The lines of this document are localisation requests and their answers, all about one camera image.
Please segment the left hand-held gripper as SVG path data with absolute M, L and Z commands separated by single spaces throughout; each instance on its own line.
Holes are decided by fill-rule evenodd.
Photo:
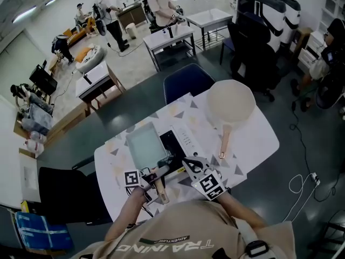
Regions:
M 125 171 L 125 188 L 139 187 L 143 189 L 147 205 L 152 204 L 158 199 L 165 205 L 170 200 L 165 191 L 162 179 L 168 172 L 174 172 L 176 170 L 177 159 L 173 159 L 172 155 L 168 155 L 158 161 L 157 167 L 154 169 L 144 168 L 142 170 Z

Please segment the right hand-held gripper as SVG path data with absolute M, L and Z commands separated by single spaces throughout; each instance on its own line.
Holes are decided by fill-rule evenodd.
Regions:
M 221 172 L 206 158 L 189 156 L 182 160 L 182 164 L 192 180 L 191 185 L 209 201 L 226 191 Z

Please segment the white induction cooker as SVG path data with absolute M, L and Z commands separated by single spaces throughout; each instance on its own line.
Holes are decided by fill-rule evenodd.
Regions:
M 192 137 L 191 132 L 184 126 L 171 126 L 163 134 L 159 134 L 158 130 L 153 128 L 154 135 L 157 139 L 156 148 L 154 148 L 153 168 L 157 167 L 157 162 L 168 155 L 172 155 L 173 159 L 177 159 L 177 170 L 168 172 L 165 176 L 176 173 L 180 168 L 184 168 L 182 160 L 189 156 L 201 156 L 203 154 L 197 141 Z

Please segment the rectangular grey frying pan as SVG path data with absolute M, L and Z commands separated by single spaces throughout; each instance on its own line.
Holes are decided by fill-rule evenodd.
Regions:
M 156 156 L 157 139 L 154 135 L 154 124 L 149 122 L 126 135 L 126 142 L 136 170 L 152 169 Z

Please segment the person's left forearm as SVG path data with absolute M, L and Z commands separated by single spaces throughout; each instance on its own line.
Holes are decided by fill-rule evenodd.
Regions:
M 136 187 L 123 205 L 119 216 L 108 230 L 105 241 L 113 241 L 123 234 L 130 224 L 135 224 L 143 204 L 146 202 L 144 190 Z

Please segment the person's right forearm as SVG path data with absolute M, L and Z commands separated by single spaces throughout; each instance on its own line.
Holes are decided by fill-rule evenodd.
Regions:
M 228 192 L 222 193 L 216 198 L 219 204 L 224 208 L 230 217 L 235 217 L 246 221 L 254 230 L 266 227 L 266 223 L 252 209 L 245 207 Z

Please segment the triangle patterned tablecloth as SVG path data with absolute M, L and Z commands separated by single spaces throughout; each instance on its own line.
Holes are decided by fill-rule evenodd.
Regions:
M 112 137 L 95 150 L 99 188 L 113 220 L 119 215 L 128 196 L 125 190 L 124 172 L 135 170 L 126 135 L 149 122 L 154 124 L 159 134 L 163 134 L 171 126 L 186 127 L 202 149 L 201 157 L 206 158 L 221 172 L 225 187 L 233 188 L 246 180 L 246 173 L 241 170 L 236 155 L 230 149 L 227 150 L 225 159 L 219 158 L 220 134 L 205 116 L 205 96 L 205 93 L 196 97 L 186 94 Z

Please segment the person's beige printed t-shirt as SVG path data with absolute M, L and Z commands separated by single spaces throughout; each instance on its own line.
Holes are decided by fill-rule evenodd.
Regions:
M 71 259 L 243 259 L 249 242 L 236 221 L 215 202 L 181 202 Z

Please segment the white oval table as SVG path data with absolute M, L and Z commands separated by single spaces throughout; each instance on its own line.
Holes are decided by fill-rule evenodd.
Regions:
M 231 133 L 227 150 L 237 157 L 246 175 L 269 158 L 279 148 L 279 141 L 271 125 L 259 108 L 249 120 Z

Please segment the dark blue chair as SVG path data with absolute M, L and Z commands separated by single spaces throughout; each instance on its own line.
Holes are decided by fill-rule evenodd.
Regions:
M 208 90 L 216 81 L 198 64 L 189 64 L 168 75 L 163 82 L 165 104 L 190 93 L 193 97 Z

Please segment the long wooden board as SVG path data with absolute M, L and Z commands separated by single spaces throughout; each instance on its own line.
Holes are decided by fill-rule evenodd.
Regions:
M 74 108 L 70 113 L 58 121 L 48 132 L 47 140 L 44 143 L 44 149 L 47 149 L 49 146 L 59 140 L 64 134 L 83 121 L 90 114 L 91 110 L 85 103 L 81 103 Z

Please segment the black office chair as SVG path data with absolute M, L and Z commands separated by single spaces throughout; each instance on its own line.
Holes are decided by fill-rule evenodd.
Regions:
M 85 175 L 80 168 L 94 162 L 94 156 L 71 169 L 41 167 L 38 172 L 40 203 L 50 224 L 84 222 L 88 226 L 110 223 L 96 172 Z

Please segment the wooden sink cabinet white top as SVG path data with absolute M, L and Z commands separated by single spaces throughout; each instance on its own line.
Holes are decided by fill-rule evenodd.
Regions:
M 105 60 L 84 74 L 88 76 L 92 85 L 89 85 L 82 75 L 76 82 L 75 95 L 88 105 L 90 110 L 97 111 L 126 91 Z

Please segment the black gaming chair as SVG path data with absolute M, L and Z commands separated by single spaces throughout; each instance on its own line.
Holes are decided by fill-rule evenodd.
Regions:
M 271 32 L 264 20 L 251 13 L 239 12 L 227 28 L 234 47 L 230 62 L 232 78 L 275 100 L 271 93 L 280 81 L 277 55 L 268 44 Z

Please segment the large clear water bottle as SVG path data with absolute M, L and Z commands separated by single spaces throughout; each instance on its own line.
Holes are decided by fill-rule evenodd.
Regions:
M 32 131 L 30 132 L 30 139 L 35 141 L 35 142 L 39 142 L 41 144 L 44 144 L 47 140 L 47 137 L 37 131 Z
M 36 157 L 40 156 L 44 151 L 44 145 L 42 143 L 36 142 L 32 139 L 26 139 L 24 142 L 24 147 Z

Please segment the plastic covered cabinet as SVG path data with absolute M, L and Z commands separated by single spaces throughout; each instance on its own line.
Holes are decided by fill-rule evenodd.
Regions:
M 36 131 L 47 136 L 52 128 L 52 116 L 36 104 L 31 104 L 28 113 L 21 120 L 21 127 L 27 132 Z

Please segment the beige trash bin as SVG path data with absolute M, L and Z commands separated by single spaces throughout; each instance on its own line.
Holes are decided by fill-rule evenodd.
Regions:
M 131 39 L 138 38 L 138 32 L 135 23 L 130 23 L 125 28 L 126 33 L 129 35 Z

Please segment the orange cushion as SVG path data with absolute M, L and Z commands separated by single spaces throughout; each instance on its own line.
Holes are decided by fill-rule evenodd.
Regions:
M 81 63 L 83 59 L 87 56 L 87 54 L 92 50 L 91 47 L 84 47 L 82 48 L 77 56 L 75 57 L 75 61 Z

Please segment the white panel board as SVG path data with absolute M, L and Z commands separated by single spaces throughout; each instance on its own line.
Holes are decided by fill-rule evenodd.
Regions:
M 38 186 L 37 160 L 19 153 L 19 165 L 23 200 L 41 202 Z

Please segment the blue wrapped package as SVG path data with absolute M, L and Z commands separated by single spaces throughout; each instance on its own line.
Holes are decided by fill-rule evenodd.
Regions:
M 73 248 L 73 241 L 65 224 L 49 224 L 45 216 L 16 212 L 18 232 L 29 249 L 65 250 Z

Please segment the black cabinet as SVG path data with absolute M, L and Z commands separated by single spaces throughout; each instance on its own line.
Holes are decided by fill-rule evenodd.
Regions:
M 57 81 L 49 75 L 40 65 L 37 65 L 29 79 L 45 94 L 51 96 L 57 89 Z

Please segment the brown wooden sink cabinet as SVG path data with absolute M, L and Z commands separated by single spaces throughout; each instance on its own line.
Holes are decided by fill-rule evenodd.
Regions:
M 127 25 L 131 23 L 134 23 L 135 26 L 139 26 L 140 24 L 148 22 L 142 3 L 139 2 L 124 8 L 118 14 L 118 20 L 124 31 L 126 31 Z

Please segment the white drawer cabinet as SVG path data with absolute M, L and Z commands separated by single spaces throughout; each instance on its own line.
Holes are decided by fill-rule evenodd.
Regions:
M 310 34 L 308 42 L 304 48 L 301 49 L 298 56 L 298 68 L 306 73 L 312 62 L 315 62 L 321 57 L 321 52 L 326 47 L 323 35 L 314 31 Z

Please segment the orange sofa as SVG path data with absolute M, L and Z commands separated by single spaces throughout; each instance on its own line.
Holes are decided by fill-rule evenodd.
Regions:
M 89 18 L 87 20 L 87 28 L 90 29 L 91 32 L 94 31 L 93 26 L 95 25 L 95 20 L 94 18 Z M 84 28 L 81 28 L 80 26 L 75 26 L 72 29 L 67 29 L 64 32 L 64 35 L 67 36 L 67 45 L 68 47 L 72 47 L 73 45 L 75 45 L 77 42 L 79 42 L 80 40 L 82 40 L 83 38 L 86 37 L 86 31 Z

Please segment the white black massage chair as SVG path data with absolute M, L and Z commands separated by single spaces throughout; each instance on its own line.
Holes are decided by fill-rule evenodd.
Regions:
M 281 0 L 286 5 L 285 26 L 281 36 L 281 43 L 288 45 L 293 38 L 300 22 L 301 6 L 297 0 Z
M 269 46 L 277 52 L 284 31 L 286 6 L 281 0 L 237 0 L 237 11 L 260 17 L 271 32 Z

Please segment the white cupboard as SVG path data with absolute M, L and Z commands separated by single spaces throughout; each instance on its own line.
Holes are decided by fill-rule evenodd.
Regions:
M 326 33 L 327 28 L 336 18 L 345 22 L 345 0 L 323 0 L 318 31 L 321 34 Z

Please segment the steel frame sink table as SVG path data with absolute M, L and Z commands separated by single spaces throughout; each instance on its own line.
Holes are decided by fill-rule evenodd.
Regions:
M 194 30 L 185 25 L 171 26 L 173 38 L 167 28 L 144 37 L 143 42 L 149 52 L 156 70 L 162 70 L 162 64 L 181 57 L 195 56 Z

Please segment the white steel frame table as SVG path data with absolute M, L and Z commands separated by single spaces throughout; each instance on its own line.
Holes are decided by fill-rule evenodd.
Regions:
M 210 49 L 225 39 L 219 32 L 227 28 L 233 15 L 220 9 L 210 9 L 193 15 L 186 16 L 187 24 L 198 27 L 201 30 L 201 38 L 197 40 L 197 47 L 203 51 Z

